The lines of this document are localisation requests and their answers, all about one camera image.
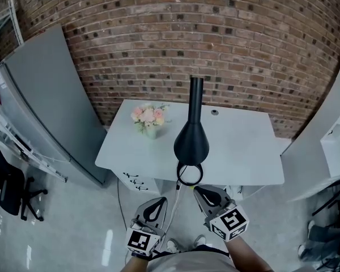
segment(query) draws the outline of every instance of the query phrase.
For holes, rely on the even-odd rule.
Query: black vase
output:
[[[188,121],[174,143],[175,155],[183,165],[199,165],[209,153],[209,142],[200,123],[202,97],[203,79],[191,77]]]

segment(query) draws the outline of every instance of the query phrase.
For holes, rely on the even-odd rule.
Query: human arm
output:
[[[263,260],[241,237],[225,242],[235,267],[240,272],[273,272]]]
[[[121,272],[146,272],[148,261],[132,257]]]

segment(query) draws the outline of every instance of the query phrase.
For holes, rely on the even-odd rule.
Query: desk top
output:
[[[169,104],[165,119],[153,140],[137,132],[131,112],[151,103]],[[173,146],[188,119],[188,104],[161,101],[124,100],[96,159],[99,167],[115,174],[129,174],[176,181]],[[219,112],[213,115],[212,110]],[[284,183],[279,144],[267,113],[232,108],[202,106],[201,122],[210,151],[202,163],[201,184],[273,185]],[[186,181],[196,181],[198,171],[188,167]]]

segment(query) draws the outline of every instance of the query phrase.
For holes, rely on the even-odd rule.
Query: black and white marker cube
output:
[[[132,228],[127,229],[126,246],[131,252],[150,256],[160,241],[161,237],[158,235]]]
[[[249,219],[241,206],[225,212],[210,221],[211,231],[224,241],[230,241],[247,230]]]

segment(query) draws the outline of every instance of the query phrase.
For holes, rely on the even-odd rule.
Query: person's left arm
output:
[[[132,257],[121,272],[146,272],[148,261]]]

